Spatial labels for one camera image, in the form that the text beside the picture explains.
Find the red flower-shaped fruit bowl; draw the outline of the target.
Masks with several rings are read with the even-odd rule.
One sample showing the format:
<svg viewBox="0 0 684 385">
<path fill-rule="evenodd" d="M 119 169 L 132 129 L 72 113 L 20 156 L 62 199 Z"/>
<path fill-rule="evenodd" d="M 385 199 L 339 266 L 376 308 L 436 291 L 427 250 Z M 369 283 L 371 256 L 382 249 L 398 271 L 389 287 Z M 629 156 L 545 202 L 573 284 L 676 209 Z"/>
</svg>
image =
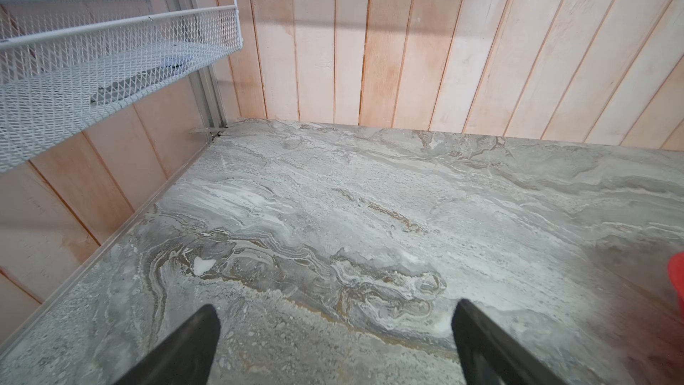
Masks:
<svg viewBox="0 0 684 385">
<path fill-rule="evenodd" d="M 680 314 L 684 314 L 684 252 L 673 255 L 667 264 L 667 274 L 677 295 Z"/>
</svg>

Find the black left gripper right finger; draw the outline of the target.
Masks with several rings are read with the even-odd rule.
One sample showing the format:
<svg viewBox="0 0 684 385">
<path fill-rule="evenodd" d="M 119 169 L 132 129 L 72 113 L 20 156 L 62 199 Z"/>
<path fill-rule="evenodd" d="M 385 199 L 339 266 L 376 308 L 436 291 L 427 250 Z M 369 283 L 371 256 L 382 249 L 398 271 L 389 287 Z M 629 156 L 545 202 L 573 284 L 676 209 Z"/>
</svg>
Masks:
<svg viewBox="0 0 684 385">
<path fill-rule="evenodd" d="M 468 384 L 561 384 L 563 381 L 468 299 L 458 301 L 452 334 Z"/>
</svg>

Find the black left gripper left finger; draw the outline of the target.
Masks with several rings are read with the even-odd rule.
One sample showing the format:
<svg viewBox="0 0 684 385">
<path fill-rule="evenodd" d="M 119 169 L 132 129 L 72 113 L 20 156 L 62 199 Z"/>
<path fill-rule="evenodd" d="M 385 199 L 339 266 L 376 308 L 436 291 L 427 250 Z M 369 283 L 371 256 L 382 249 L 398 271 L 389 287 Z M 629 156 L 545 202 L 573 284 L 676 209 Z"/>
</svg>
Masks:
<svg viewBox="0 0 684 385">
<path fill-rule="evenodd" d="M 117 383 L 206 384 L 220 333 L 217 310 L 206 304 L 120 377 Z"/>
</svg>

